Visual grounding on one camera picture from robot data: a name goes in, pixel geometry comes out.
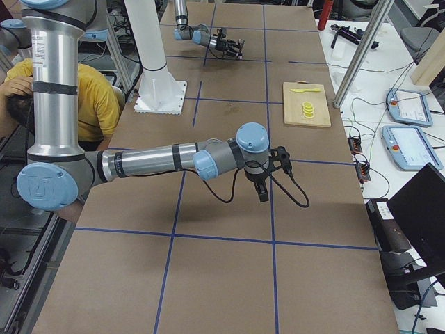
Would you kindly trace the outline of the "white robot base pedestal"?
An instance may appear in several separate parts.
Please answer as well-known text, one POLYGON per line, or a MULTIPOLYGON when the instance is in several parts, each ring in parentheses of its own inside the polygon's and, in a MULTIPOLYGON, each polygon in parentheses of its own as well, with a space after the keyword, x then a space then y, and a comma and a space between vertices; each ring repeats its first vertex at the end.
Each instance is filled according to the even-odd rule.
POLYGON ((154 1, 125 1, 143 73, 135 111, 179 115, 187 83, 169 72, 154 1))

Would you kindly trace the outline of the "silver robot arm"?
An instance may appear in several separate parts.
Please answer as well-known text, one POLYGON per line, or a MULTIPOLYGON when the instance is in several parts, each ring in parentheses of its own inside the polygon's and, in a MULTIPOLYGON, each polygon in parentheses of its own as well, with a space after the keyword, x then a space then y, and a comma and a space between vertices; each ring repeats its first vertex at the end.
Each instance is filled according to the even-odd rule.
POLYGON ((206 24, 191 26, 188 23, 188 9, 183 0, 173 1, 175 7, 176 28, 174 37, 176 40, 192 40, 195 44, 206 47, 208 51, 219 51, 223 59, 225 56, 241 60, 243 58, 244 39, 230 40, 227 38, 227 29, 221 27, 216 34, 210 34, 210 29, 206 24))
POLYGON ((107 38, 106 2, 23 1, 22 19, 31 32, 35 142, 17 177, 17 190, 28 204, 56 211, 101 183, 189 169, 203 180, 243 170, 260 201, 268 200, 269 140, 255 122, 242 125, 226 141, 85 152, 78 144, 78 41, 107 38))

